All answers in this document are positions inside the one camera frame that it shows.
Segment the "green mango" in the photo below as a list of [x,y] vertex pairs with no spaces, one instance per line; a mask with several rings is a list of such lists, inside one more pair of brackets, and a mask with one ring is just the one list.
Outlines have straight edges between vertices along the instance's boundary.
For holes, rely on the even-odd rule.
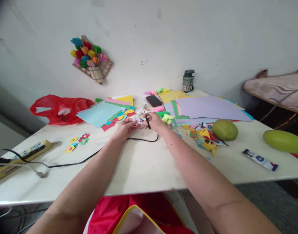
[[268,130],[263,134],[271,147],[288,153],[298,153],[298,136],[281,130]]
[[213,124],[214,134],[223,141],[233,141],[237,138],[238,128],[233,122],[219,119]]

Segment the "power strip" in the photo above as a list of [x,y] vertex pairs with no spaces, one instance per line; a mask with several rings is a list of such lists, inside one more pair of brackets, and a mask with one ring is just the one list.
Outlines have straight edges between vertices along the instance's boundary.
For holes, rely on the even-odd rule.
[[[42,142],[39,142],[38,144],[32,146],[29,149],[26,149],[22,153],[20,153],[20,156],[23,157],[27,161],[31,161],[35,159],[36,157],[40,156],[41,154],[48,151],[53,144],[49,142],[48,140],[44,140]],[[9,165],[11,164],[26,164],[26,162],[22,161],[18,156],[13,157],[13,159],[10,161]],[[9,175],[14,170],[17,170],[20,166],[0,166],[0,179],[3,177]]]

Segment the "gray floor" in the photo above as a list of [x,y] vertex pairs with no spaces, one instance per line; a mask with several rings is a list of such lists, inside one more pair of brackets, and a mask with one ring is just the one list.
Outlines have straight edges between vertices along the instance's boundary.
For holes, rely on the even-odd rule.
[[[252,203],[254,203],[283,234],[298,234],[298,201],[288,195],[277,183],[254,183],[236,186]],[[20,213],[33,212],[48,208],[50,204],[14,207],[9,215],[0,219],[1,234],[16,234],[22,227],[37,220],[43,212],[33,213],[24,218],[9,218]],[[0,215],[7,209],[0,210]]]

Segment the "person's right hand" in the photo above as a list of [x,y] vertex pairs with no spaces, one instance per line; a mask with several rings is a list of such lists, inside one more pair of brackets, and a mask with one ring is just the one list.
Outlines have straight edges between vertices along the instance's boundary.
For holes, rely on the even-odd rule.
[[[148,112],[146,114],[146,116],[148,117],[148,120],[149,120],[149,124],[150,124],[150,127],[151,129],[153,129],[156,133],[159,134],[159,132],[167,127],[165,125],[165,123],[163,123],[163,121],[161,120],[160,116],[158,116],[157,114],[153,113],[153,112]],[[142,122],[142,125],[145,126],[145,128],[148,128],[148,124],[147,124],[147,121],[144,120]]]

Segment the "gray water bottle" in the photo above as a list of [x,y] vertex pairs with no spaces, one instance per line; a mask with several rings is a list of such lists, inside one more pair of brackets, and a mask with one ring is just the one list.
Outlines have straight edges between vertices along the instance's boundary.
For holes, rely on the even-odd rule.
[[183,92],[188,93],[188,92],[194,90],[193,78],[194,78],[194,70],[186,70],[185,74],[182,78],[182,88],[181,88],[181,90]]

